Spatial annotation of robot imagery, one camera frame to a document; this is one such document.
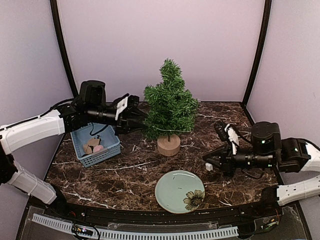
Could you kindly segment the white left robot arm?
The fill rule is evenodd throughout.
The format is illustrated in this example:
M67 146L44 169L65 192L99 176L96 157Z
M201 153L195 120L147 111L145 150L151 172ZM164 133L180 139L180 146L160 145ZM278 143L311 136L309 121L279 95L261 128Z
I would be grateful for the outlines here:
M115 133L129 134L145 128L147 114L138 108L140 98L125 94L107 104L105 83L98 80L82 82L73 99L56 103L47 112L0 127L0 182L9 184L29 196L51 205L60 218L71 213L64 195L51 184L25 170L13 157L13 152L52 136L71 133L89 123L115 127Z

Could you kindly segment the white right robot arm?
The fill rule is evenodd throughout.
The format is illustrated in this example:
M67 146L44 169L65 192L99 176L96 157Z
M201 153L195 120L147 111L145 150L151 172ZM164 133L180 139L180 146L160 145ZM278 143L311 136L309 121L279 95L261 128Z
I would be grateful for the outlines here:
M320 171L320 148L303 138L282 139L276 122L260 121L252 125L248 140L251 150L240 148L241 135L233 125L217 121L214 129L226 144L202 157L208 171L217 168L227 177L233 177L236 169L276 168L284 173ZM284 206L319 193L319 176L293 184L266 187L261 192L260 202L255 205L255 213L266 217L275 206Z

